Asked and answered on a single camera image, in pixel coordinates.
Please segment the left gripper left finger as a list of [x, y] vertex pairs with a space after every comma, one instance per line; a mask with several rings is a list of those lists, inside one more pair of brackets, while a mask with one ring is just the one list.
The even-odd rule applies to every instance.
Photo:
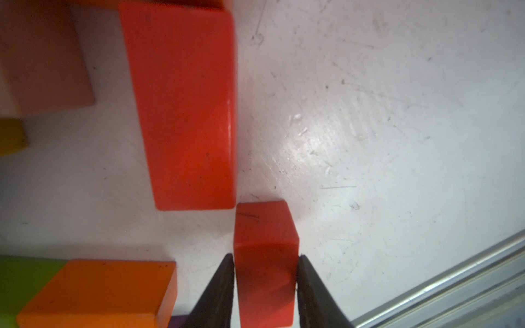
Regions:
[[235, 265], [233, 255], [229, 253], [221, 261], [214, 276], [181, 327], [230, 327], [234, 286]]

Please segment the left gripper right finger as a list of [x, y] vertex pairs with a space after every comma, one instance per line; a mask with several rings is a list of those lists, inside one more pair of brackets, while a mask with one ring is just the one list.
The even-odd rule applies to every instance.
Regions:
[[306, 255], [299, 257], [297, 266], [297, 304], [301, 328], [354, 328]]

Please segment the purple cube block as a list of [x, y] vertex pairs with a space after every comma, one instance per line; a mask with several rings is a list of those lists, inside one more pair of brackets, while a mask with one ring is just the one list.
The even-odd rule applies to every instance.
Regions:
[[182, 328], [183, 324], [187, 320], [187, 315], [178, 315], [170, 318], [168, 328]]

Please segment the red block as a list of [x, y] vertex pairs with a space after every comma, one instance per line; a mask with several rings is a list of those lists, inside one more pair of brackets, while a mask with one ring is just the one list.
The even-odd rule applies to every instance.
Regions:
[[232, 209], [237, 42], [231, 13], [138, 1], [118, 8], [154, 203]]
[[288, 204], [238, 204], [233, 247], [241, 326], [290, 327], [299, 236]]

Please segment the green block bottom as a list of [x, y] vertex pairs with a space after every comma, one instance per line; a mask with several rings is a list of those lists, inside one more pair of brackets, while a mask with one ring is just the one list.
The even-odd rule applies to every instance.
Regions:
[[67, 261], [1, 256], [1, 326], [17, 327], [16, 315]]

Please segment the yellow triangle block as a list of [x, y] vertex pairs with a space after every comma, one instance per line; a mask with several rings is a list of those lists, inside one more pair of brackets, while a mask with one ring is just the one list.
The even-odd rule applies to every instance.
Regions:
[[0, 122], [0, 155], [17, 153], [29, 145], [23, 121], [16, 118], [2, 118]]

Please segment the natural wood block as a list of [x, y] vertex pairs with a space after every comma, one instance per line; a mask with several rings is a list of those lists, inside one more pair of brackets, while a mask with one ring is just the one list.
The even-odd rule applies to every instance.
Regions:
[[68, 4], [1, 2], [1, 117], [93, 105], [94, 92]]

